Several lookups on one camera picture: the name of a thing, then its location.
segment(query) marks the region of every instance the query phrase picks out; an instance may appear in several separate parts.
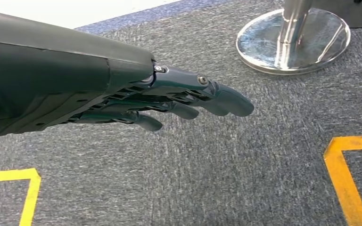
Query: screw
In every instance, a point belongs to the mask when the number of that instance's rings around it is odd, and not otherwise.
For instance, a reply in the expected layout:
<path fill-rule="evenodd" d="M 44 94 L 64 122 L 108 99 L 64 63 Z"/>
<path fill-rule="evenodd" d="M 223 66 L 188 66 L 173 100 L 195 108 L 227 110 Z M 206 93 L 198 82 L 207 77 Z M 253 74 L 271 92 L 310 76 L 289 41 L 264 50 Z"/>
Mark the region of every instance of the screw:
<path fill-rule="evenodd" d="M 207 78 L 205 76 L 202 76 L 202 75 L 197 77 L 197 81 L 202 85 L 206 85 L 209 82 L 207 80 Z"/>
<path fill-rule="evenodd" d="M 155 72 L 160 72 L 160 73 L 166 72 L 166 70 L 160 66 L 154 66 L 153 69 L 155 70 Z"/>

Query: gray carpet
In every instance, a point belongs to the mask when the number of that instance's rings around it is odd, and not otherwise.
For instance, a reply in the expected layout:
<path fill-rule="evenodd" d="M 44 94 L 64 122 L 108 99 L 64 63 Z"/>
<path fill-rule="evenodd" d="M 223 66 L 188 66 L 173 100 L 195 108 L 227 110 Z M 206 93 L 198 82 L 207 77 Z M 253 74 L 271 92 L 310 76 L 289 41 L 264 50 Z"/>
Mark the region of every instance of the gray carpet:
<path fill-rule="evenodd" d="M 235 0 L 102 34 L 233 87 L 256 110 L 151 113 L 165 123 L 154 134 L 112 124 L 0 137 L 0 170 L 42 176 L 33 226 L 346 225 L 322 155 L 332 137 L 362 135 L 362 29 L 326 69 L 270 76 L 239 60 L 235 38 L 278 8 Z M 362 152 L 346 159 L 362 195 Z M 18 225 L 25 185 L 0 182 L 0 226 Z"/>

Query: yellow floor marking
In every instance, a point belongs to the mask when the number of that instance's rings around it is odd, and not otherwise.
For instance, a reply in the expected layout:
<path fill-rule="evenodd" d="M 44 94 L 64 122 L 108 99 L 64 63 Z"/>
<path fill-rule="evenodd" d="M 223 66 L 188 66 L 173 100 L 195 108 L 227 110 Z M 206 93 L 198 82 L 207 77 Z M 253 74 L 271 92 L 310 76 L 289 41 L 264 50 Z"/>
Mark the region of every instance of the yellow floor marking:
<path fill-rule="evenodd" d="M 25 198 L 19 226 L 31 226 L 33 224 L 35 206 L 37 204 L 38 193 L 41 185 L 41 177 L 35 168 L 0 171 L 0 181 L 27 179 L 30 180 L 30 184 L 28 186 L 28 192 Z"/>
<path fill-rule="evenodd" d="M 334 137 L 324 160 L 348 225 L 362 226 L 362 199 L 342 154 L 352 150 L 362 150 L 362 136 Z"/>

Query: prosthetic hand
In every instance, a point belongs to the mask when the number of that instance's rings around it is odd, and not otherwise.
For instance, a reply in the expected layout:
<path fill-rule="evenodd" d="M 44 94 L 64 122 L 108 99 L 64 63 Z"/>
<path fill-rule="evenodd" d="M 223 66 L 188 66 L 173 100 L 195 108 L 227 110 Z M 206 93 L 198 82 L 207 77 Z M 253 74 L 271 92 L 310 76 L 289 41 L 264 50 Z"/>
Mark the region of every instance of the prosthetic hand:
<path fill-rule="evenodd" d="M 203 107 L 244 117 L 254 107 L 207 77 L 160 66 L 141 48 L 0 14 L 0 136 L 65 123 L 162 124 L 141 112 L 194 119 Z"/>

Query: stainless steel post base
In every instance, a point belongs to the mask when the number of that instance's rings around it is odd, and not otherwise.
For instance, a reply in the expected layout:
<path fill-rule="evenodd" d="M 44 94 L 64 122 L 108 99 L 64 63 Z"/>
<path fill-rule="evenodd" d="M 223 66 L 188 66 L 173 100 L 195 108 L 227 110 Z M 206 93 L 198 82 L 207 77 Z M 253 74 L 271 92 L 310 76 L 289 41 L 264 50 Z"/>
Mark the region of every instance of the stainless steel post base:
<path fill-rule="evenodd" d="M 239 32 L 236 44 L 245 64 L 269 74 L 310 73 L 330 63 L 349 45 L 350 29 L 345 21 L 316 8 L 309 10 L 298 41 L 280 42 L 283 11 L 264 14 Z"/>

